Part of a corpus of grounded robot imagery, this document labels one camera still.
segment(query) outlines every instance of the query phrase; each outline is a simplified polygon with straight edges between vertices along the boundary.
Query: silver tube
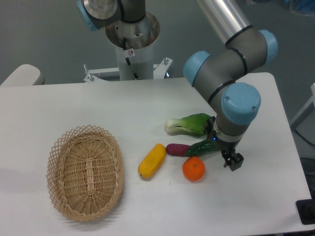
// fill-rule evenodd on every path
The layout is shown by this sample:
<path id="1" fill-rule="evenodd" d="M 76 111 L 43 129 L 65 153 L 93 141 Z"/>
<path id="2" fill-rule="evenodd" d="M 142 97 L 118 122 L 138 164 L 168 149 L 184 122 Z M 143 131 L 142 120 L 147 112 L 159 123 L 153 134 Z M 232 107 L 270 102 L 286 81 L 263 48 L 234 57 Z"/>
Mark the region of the silver tube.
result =
<path id="1" fill-rule="evenodd" d="M 89 14 L 100 20 L 112 17 L 117 10 L 117 0 L 84 0 L 83 3 Z"/>
<path id="2" fill-rule="evenodd" d="M 235 0 L 196 0 L 223 43 L 251 25 Z"/>

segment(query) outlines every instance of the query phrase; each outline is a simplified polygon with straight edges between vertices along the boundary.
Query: metal bracket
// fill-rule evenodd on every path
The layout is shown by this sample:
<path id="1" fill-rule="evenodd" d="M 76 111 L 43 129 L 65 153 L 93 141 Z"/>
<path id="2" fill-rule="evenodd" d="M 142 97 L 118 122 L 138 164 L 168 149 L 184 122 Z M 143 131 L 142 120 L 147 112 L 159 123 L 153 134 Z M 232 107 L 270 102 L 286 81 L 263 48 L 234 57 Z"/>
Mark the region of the metal bracket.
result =
<path id="1" fill-rule="evenodd" d="M 303 105 L 303 107 L 290 121 L 291 131 L 295 130 L 315 108 L 315 84 L 312 84 L 311 90 L 313 93 L 312 97 L 309 98 L 309 100 Z"/>
<path id="2" fill-rule="evenodd" d="M 154 72 L 153 72 L 153 79 L 165 79 L 169 78 L 170 74 L 167 71 L 169 66 L 172 64 L 173 60 L 170 58 L 164 58 L 160 64 L 154 64 Z M 98 81 L 114 81 L 115 79 L 111 79 L 114 77 L 119 77 L 119 68 L 106 68 L 106 69 L 95 69 L 95 70 L 88 70 L 86 64 L 83 65 L 86 76 L 84 81 L 86 83 L 90 82 L 98 82 Z"/>

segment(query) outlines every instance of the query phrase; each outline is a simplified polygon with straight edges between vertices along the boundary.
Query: black cable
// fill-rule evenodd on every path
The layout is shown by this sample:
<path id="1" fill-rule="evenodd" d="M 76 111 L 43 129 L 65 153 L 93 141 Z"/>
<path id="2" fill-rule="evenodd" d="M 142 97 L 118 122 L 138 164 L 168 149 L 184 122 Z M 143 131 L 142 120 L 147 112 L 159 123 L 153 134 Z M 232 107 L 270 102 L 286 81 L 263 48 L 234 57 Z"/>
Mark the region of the black cable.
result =
<path id="1" fill-rule="evenodd" d="M 301 135 L 296 129 L 294 130 L 295 133 L 300 136 L 305 142 L 307 142 L 309 145 L 315 147 L 315 144 L 313 144 L 312 142 L 308 141 L 306 138 L 303 137 L 303 135 Z"/>
<path id="2" fill-rule="evenodd" d="M 123 50 L 126 50 L 126 49 L 127 49 L 126 43 L 127 43 L 127 39 L 126 39 L 126 38 L 123 38 Z M 133 75 L 134 75 L 134 78 L 135 78 L 136 80 L 139 80 L 140 77 L 139 77 L 139 76 L 137 75 L 137 73 L 135 72 L 133 66 L 131 65 L 131 62 L 130 62 L 129 58 L 126 58 L 126 62 L 127 62 L 127 64 L 129 65 L 129 67 L 130 67 L 130 69 L 131 69 L 131 71 L 132 71 L 132 73 L 133 73 Z"/>

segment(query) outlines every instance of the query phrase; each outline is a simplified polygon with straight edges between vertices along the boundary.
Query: gray floor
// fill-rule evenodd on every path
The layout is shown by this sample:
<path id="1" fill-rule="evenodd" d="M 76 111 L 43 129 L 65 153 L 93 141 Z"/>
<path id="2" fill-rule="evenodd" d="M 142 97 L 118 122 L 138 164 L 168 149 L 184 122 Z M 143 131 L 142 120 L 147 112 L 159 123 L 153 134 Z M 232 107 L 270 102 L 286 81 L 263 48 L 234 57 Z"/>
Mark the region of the gray floor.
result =
<path id="1" fill-rule="evenodd" d="M 89 69 L 116 67 L 104 31 L 89 32 L 77 0 L 2 0 L 0 2 L 0 84 L 21 64 L 40 69 L 47 84 L 80 83 Z M 247 5 L 238 1 L 256 29 L 268 29 L 279 42 L 276 59 L 256 72 L 274 75 L 290 120 L 311 97 L 315 83 L 315 17 L 292 14 L 279 1 Z M 196 51 L 216 55 L 223 44 L 192 0 L 147 0 L 161 32 L 155 63 L 174 60 L 172 77 L 182 77 L 185 61 Z M 298 130 L 315 143 L 315 113 Z M 315 158 L 315 148 L 293 134 L 300 157 Z"/>

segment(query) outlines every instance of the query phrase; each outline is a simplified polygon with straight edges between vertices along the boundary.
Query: green vegetable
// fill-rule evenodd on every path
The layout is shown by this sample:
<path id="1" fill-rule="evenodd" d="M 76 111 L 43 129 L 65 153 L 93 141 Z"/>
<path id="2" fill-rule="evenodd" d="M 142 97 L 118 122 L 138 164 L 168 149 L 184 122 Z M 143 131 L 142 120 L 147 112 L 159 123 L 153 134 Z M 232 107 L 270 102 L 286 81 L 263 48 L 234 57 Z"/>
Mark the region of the green vegetable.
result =
<path id="1" fill-rule="evenodd" d="M 219 149 L 213 144 L 212 140 L 204 140 L 191 145 L 186 151 L 186 156 L 201 156 L 213 151 L 219 151 Z"/>
<path id="2" fill-rule="evenodd" d="M 181 119 L 169 118 L 165 122 L 165 129 L 168 133 L 183 132 L 193 135 L 205 135 L 206 121 L 211 116 L 205 113 L 194 114 Z"/>

